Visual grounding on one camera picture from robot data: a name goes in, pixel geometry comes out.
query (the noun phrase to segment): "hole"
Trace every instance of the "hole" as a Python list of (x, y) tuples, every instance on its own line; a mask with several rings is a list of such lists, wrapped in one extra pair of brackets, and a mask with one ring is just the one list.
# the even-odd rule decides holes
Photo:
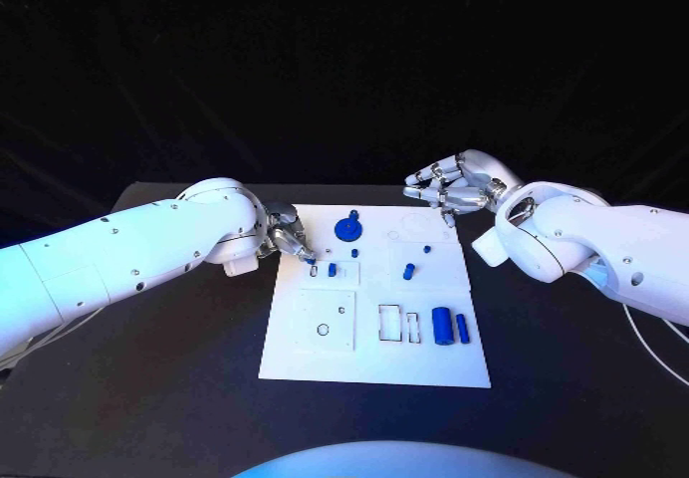
[(643, 272), (634, 272), (631, 275), (631, 285), (637, 286), (643, 282)]

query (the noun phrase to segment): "white board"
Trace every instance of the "white board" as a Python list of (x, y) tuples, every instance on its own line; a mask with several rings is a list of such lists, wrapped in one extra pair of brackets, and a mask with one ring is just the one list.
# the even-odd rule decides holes
[[(295, 257), (281, 256), (258, 377), (490, 388), (463, 247), (438, 211), (392, 206), (295, 207), (318, 257), (317, 275)], [(334, 224), (352, 209), (359, 211), (363, 234), (346, 243), (334, 236)], [(354, 248), (357, 258), (352, 258)], [(336, 277), (327, 276), (330, 263), (337, 267)], [(411, 281), (402, 278), (408, 263), (416, 266)], [(379, 306), (385, 305), (399, 306), (399, 342), (380, 340)], [(452, 313), (455, 343), (450, 346), (434, 341), (435, 307)], [(409, 332), (416, 338), (408, 321), (414, 313), (419, 344), (409, 341)], [(455, 314), (467, 319), (471, 342), (465, 345)]]

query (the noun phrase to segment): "black table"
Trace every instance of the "black table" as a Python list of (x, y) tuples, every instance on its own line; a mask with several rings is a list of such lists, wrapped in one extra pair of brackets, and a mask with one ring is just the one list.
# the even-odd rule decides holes
[[(421, 205), (392, 186), (249, 187), (261, 200)], [(137, 183), (115, 210), (183, 188)], [(491, 221), (487, 211), (458, 219), (491, 389), (259, 380), (278, 256), (232, 279), (203, 264), (20, 361), (0, 391), (0, 472), (229, 476), (320, 445), (392, 439), (491, 450), (582, 477), (689, 476), (689, 388), (581, 278), (542, 284), (512, 263), (483, 263), (470, 243)], [(686, 345), (633, 314), (689, 375)]]

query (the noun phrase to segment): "white cable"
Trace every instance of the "white cable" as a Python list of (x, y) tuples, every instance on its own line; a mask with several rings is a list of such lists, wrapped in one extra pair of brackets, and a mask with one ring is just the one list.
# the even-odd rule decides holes
[(679, 336), (679, 338), (689, 344), (689, 337), (686, 337), (679, 329), (674, 327), (674, 324), (670, 321), (666, 321), (663, 319), (664, 323), (667, 324), (667, 327), (674, 331), (674, 334)]
[(621, 307), (624, 308), (624, 313), (627, 314), (627, 319), (628, 319), (628, 323), (631, 324), (631, 329), (634, 329), (634, 332), (636, 332), (636, 337), (638, 337), (638, 340), (641, 341), (641, 344), (643, 346), (646, 347), (646, 349), (648, 350), (648, 353), (651, 354), (653, 358), (657, 360), (657, 362), (663, 365), (663, 368), (674, 375), (674, 378), (677, 378), (677, 380), (686, 385), (689, 386), (689, 380), (686, 380), (682, 375), (667, 366), (667, 364), (664, 363), (664, 361), (660, 359), (660, 357), (656, 355), (656, 352), (651, 350), (648, 344), (646, 343), (646, 341), (643, 340), (643, 337), (641, 337), (641, 334), (638, 333), (638, 329), (636, 328), (636, 324), (634, 324), (634, 321), (631, 319), (631, 314), (628, 314), (628, 309), (627, 309), (627, 305), (623, 304)]
[(56, 327), (50, 334), (36, 343), (36, 345), (30, 346), (29, 349), (26, 349), (23, 352), (19, 352), (17, 354), (14, 354), (13, 356), (4, 358), (1, 361), (0, 361), (0, 370), (3, 368), (7, 367), (7, 365), (10, 363), (13, 363), (14, 361), (20, 360), (24, 358), (24, 356), (27, 354), (30, 354), (32, 352), (34, 352), (40, 347), (46, 346), (47, 344), (50, 344), (56, 339), (60, 339), (66, 334), (69, 334), (72, 331), (75, 331), (92, 318), (94, 316), (96, 315), (96, 313), (104, 309), (104, 307), (101, 309), (98, 309), (96, 312), (94, 312), (91, 314), (91, 316), (88, 318), (85, 318), (70, 329), (68, 329), (62, 334), (59, 334), (66, 327), (69, 327), (69, 325), (72, 323), (68, 323), (68, 324), (63, 324), (62, 326)]

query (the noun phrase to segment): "blue object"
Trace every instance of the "blue object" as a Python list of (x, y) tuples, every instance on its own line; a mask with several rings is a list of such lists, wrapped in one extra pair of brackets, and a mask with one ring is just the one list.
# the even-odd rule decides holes
[(452, 318), (450, 317), (450, 309), (447, 307), (437, 307), (434, 309), (434, 336), (435, 343), (439, 346), (450, 346), (455, 342)]
[(416, 269), (416, 266), (414, 264), (408, 264), (406, 265), (406, 269), (405, 269), (405, 275), (402, 276), (408, 281), (412, 279), (412, 274), (414, 274), (414, 270)]
[(349, 217), (340, 219), (334, 225), (334, 235), (344, 242), (356, 241), (362, 237), (363, 227), (359, 222), (359, 212), (352, 210)]
[(464, 314), (457, 314), (457, 329), (460, 330), (460, 342), (467, 344), (470, 342), (470, 331), (467, 329), (467, 319)]

